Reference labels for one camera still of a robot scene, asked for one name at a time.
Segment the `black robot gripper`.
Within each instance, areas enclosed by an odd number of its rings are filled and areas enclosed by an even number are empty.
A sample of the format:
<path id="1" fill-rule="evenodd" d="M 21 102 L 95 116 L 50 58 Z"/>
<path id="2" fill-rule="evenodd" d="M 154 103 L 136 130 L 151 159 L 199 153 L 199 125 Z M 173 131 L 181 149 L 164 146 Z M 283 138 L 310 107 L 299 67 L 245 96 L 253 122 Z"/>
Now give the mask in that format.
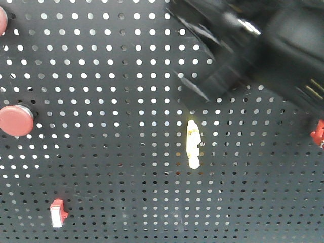
<path id="1" fill-rule="evenodd" d="M 204 16 L 220 89 L 251 77 L 323 113 L 323 1 L 213 1 Z"/>

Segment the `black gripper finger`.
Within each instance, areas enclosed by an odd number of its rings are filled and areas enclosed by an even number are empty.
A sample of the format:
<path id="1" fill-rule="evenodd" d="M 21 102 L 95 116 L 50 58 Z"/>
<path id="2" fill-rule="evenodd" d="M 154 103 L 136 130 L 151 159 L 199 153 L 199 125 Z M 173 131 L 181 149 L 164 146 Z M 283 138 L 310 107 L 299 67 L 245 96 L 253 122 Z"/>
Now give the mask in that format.
<path id="1" fill-rule="evenodd" d="M 224 20 L 224 1 L 170 1 L 167 10 L 206 46 L 208 53 L 234 53 L 228 40 L 230 27 Z"/>
<path id="2" fill-rule="evenodd" d="M 203 73 L 203 70 L 201 70 L 197 77 L 189 77 L 180 71 L 174 71 L 174 73 L 187 90 L 195 92 L 205 102 L 210 102 L 228 92 L 227 64 L 213 65 L 207 73 Z"/>

